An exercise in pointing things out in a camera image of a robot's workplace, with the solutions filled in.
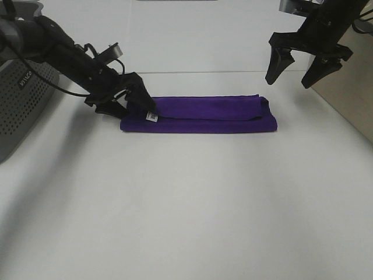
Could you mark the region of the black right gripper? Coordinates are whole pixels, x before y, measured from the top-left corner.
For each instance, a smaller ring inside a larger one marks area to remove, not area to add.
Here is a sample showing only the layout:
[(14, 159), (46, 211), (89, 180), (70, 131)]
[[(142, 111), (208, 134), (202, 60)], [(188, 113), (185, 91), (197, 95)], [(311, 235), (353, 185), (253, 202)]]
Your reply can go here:
[(296, 32), (272, 34), (269, 40), (270, 61), (265, 76), (268, 85), (274, 84), (295, 62), (291, 54), (293, 50), (316, 56), (301, 81), (306, 89), (339, 71), (340, 60), (347, 61), (352, 56), (353, 52), (338, 42), (353, 21), (353, 1), (316, 2), (319, 5), (305, 17)]

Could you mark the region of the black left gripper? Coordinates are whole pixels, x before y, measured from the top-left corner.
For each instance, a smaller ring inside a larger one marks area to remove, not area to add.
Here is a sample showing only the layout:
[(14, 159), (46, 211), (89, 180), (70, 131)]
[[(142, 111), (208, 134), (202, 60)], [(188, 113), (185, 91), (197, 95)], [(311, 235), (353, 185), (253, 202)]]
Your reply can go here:
[(95, 105), (97, 114), (124, 118), (129, 111), (117, 100), (126, 92), (125, 100), (142, 109), (154, 112), (156, 103), (149, 95), (143, 79), (136, 73), (118, 73), (115, 69), (97, 60), (97, 52), (92, 44), (55, 46), (55, 69), (78, 84), (89, 93), (85, 102)]

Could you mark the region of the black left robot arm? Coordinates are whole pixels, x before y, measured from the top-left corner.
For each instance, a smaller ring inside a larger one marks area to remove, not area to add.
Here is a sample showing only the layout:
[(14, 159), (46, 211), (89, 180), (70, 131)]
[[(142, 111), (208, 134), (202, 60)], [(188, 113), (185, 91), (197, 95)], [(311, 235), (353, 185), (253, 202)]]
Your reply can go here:
[(135, 72), (118, 73), (109, 64), (118, 61), (122, 51), (117, 43), (102, 52), (90, 44), (76, 44), (64, 30), (46, 16), (32, 20), (1, 18), (1, 60), (19, 59), (41, 81), (54, 89), (73, 95), (38, 73), (31, 62), (47, 63), (82, 87), (85, 103), (98, 114), (122, 119), (128, 109), (119, 103), (124, 98), (138, 107), (154, 112), (156, 103)]

